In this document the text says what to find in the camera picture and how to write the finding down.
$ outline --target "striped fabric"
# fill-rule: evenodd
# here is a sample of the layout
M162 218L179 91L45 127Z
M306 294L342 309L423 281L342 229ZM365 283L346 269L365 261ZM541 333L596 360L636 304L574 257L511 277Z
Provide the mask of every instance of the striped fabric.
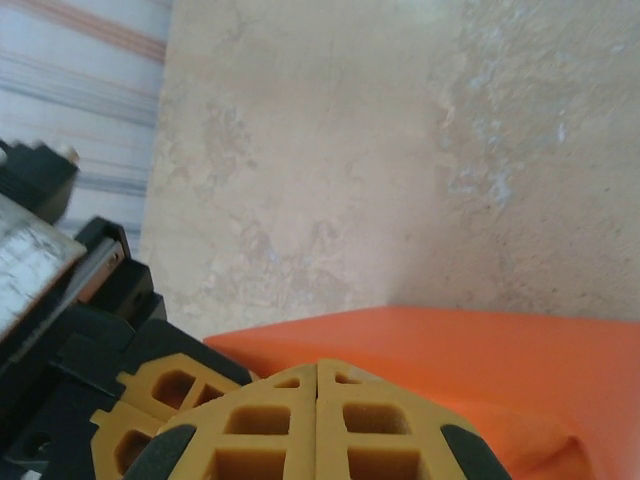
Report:
M172 0L0 0L0 138L72 145L59 227L102 215L138 250Z

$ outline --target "marble surface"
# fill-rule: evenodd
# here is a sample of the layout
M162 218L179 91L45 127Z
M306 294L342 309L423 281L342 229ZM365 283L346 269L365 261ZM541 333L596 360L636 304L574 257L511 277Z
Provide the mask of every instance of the marble surface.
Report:
M177 0L142 258L197 336L640 317L640 3Z

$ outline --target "orange plastic object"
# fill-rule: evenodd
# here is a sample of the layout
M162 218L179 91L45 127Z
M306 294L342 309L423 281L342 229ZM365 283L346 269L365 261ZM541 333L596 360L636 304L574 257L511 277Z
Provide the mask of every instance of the orange plastic object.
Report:
M385 307L205 343L263 377L357 365L465 416L515 479L640 478L640 324Z

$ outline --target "stone surface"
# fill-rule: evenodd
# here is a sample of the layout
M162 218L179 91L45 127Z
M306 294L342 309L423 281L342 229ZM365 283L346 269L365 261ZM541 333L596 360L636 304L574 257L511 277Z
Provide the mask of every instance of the stone surface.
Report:
M640 3L177 0L143 259L215 332L640 317Z

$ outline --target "striped wallpaper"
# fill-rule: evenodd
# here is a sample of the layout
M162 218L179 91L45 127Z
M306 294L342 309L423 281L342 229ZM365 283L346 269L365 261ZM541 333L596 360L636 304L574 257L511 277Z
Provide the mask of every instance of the striped wallpaper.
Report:
M59 227L102 215L138 250L172 0L0 0L0 138L68 144Z

